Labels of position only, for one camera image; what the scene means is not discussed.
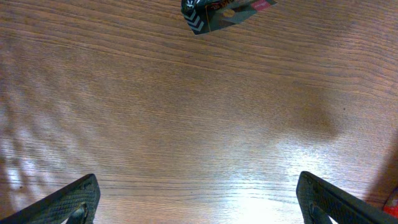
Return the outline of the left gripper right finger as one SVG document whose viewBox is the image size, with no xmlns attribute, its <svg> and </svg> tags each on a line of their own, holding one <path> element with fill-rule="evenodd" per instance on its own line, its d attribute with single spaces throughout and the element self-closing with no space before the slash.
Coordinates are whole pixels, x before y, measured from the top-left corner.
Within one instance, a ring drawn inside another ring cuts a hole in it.
<svg viewBox="0 0 398 224">
<path fill-rule="evenodd" d="M 397 218 L 307 171 L 300 173 L 296 195 L 305 224 L 397 224 Z"/>
</svg>

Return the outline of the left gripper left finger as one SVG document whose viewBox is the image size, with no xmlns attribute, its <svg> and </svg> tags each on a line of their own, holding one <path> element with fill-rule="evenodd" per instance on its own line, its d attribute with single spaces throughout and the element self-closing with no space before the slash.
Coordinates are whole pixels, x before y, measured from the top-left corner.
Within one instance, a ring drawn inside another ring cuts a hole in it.
<svg viewBox="0 0 398 224">
<path fill-rule="evenodd" d="M 2 219 L 1 223 L 92 224 L 100 195 L 96 176 L 87 174 L 21 211 Z"/>
</svg>

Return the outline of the red snack bag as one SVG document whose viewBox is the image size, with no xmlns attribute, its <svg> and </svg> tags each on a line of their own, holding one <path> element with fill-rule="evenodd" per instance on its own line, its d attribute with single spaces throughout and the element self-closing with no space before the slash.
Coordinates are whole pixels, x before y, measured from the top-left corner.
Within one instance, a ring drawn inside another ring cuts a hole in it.
<svg viewBox="0 0 398 224">
<path fill-rule="evenodd" d="M 385 212 L 395 218 L 398 218 L 398 188 L 397 187 L 389 195 L 382 210 L 383 210 L 383 212 Z"/>
</svg>

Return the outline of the silver dark snack packet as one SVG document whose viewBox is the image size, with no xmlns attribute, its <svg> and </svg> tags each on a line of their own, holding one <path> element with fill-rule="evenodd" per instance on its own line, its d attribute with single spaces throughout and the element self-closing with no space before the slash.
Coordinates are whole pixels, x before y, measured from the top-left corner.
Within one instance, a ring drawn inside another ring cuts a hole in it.
<svg viewBox="0 0 398 224">
<path fill-rule="evenodd" d="M 275 0 L 181 0 L 181 12 L 195 35 L 240 24 Z"/>
</svg>

